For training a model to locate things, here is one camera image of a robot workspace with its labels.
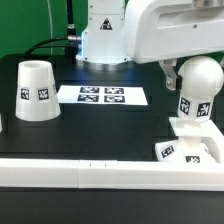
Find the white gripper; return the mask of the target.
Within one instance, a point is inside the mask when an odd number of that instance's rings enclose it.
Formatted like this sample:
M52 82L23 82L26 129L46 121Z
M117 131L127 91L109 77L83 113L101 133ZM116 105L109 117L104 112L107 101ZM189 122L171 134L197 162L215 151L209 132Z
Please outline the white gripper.
M176 58L224 50L224 0L129 0L123 37L127 55L159 61L175 91L182 84Z

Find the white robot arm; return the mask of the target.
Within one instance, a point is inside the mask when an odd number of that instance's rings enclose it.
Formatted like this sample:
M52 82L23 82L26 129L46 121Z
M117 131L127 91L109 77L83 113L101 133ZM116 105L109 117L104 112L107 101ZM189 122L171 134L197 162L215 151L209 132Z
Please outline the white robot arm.
M94 70L157 61L174 90L179 58L220 51L224 0L88 0L77 60Z

